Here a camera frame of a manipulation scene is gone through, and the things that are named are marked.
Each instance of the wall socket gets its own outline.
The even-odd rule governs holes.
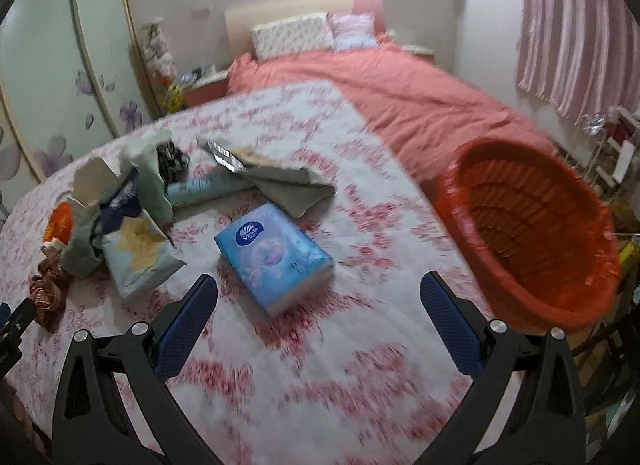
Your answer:
[[[210,15],[211,15],[211,7],[194,8],[191,11],[192,20],[208,18]]]

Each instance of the floral tablecloth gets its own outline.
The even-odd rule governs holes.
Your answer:
[[[178,212],[171,232],[187,267],[142,306],[124,305],[106,270],[76,281],[59,330],[33,324],[8,378],[28,411],[51,430],[66,350],[81,328],[120,334],[152,320],[201,273],[218,282],[214,314],[169,387],[194,427],[227,464],[411,463],[443,427],[469,382],[453,365],[420,304],[421,277],[437,270],[461,297],[488,308],[466,263],[418,187],[330,83],[316,81],[221,100],[135,131],[169,129],[191,155],[191,174],[213,164],[196,134],[251,146],[318,169],[337,185],[332,200],[299,225],[336,264],[335,281],[271,323],[220,258],[214,236],[262,204],[249,190]],[[95,150],[117,168],[130,137]],[[0,233],[0,298],[15,307],[42,256],[40,239],[78,160],[25,196]],[[141,440],[158,444],[120,378]]]

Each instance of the brown scrunchie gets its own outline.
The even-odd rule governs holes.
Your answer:
[[[66,291],[72,277],[60,268],[60,253],[47,256],[38,265],[41,275],[29,279],[29,298],[36,305],[36,322],[47,331],[52,331],[60,314],[64,311]]]

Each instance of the white patterned pillow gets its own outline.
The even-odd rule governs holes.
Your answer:
[[[251,37],[258,60],[334,47],[326,14],[321,12],[254,26]]]

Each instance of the basket rim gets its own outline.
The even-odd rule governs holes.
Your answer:
[[[533,154],[538,157],[541,162],[546,164],[547,167],[554,166],[554,169],[557,168],[562,174],[562,178],[566,181],[571,180],[574,185],[577,185],[579,193],[583,198],[590,201],[590,205],[597,211],[594,217],[594,223],[600,226],[602,237],[604,238],[604,245],[606,246],[606,249],[603,250],[604,257],[593,256],[595,265],[590,275],[596,275],[600,271],[607,272],[608,279],[605,280],[605,283],[611,285],[607,286],[609,293],[605,293],[607,290],[603,290],[603,293],[590,297],[589,301],[583,303],[580,310],[571,311],[561,309],[542,301],[530,293],[494,256],[492,249],[484,242],[484,239],[482,239],[482,236],[476,228],[476,223],[468,207],[469,191],[468,188],[462,184],[461,179],[463,172],[460,171],[460,165],[462,165],[465,159],[471,156],[475,150],[492,145],[495,146],[497,150],[499,150],[500,147],[507,146],[509,150],[516,149]],[[549,154],[525,142],[483,137],[471,140],[456,150],[452,162],[444,172],[443,182],[447,199],[455,203],[455,206],[451,207],[450,216],[460,232],[465,236],[466,243],[474,249],[475,255],[491,274],[496,276],[500,282],[504,283],[505,291],[510,294],[513,299],[522,303],[534,316],[549,323],[557,322],[563,323],[564,325],[584,325],[585,318],[593,318],[593,321],[597,321],[604,314],[604,311],[608,309],[610,301],[612,301],[615,296],[616,283],[620,274],[613,223],[609,210],[600,202],[587,183],[575,171],[570,170]]]

